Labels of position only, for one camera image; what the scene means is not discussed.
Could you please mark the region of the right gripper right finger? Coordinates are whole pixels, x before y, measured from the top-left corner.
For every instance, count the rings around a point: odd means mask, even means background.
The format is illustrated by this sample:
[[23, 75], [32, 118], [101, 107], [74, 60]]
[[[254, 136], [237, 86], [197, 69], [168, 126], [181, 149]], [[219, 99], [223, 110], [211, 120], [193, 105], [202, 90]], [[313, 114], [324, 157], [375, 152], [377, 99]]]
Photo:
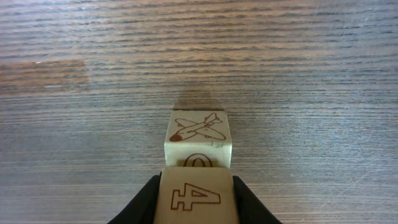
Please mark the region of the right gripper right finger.
[[233, 183], [240, 224], [282, 224], [240, 177], [234, 175]]

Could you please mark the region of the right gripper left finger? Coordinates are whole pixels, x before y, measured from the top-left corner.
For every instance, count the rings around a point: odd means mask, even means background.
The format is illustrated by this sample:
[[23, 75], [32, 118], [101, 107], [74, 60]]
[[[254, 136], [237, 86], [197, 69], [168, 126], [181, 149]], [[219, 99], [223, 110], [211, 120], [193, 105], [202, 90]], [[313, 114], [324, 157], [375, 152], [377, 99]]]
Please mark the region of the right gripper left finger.
[[153, 224], [161, 175], [152, 176], [108, 224]]

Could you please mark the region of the blue L block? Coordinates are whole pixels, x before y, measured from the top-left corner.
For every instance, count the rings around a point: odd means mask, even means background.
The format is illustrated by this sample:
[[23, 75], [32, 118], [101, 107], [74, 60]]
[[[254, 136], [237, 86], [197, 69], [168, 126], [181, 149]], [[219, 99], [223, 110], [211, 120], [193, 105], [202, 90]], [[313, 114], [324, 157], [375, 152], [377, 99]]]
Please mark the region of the blue L block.
[[238, 224], [231, 171], [208, 167], [164, 168], [154, 223]]

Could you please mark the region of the wooden block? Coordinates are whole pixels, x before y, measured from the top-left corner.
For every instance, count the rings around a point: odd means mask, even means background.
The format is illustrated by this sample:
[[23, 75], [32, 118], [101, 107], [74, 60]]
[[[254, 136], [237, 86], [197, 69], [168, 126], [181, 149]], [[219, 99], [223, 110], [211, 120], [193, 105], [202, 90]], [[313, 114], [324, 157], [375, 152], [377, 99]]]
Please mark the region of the wooden block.
[[229, 169], [232, 139], [223, 110], [174, 110], [164, 141], [169, 167], [221, 167]]

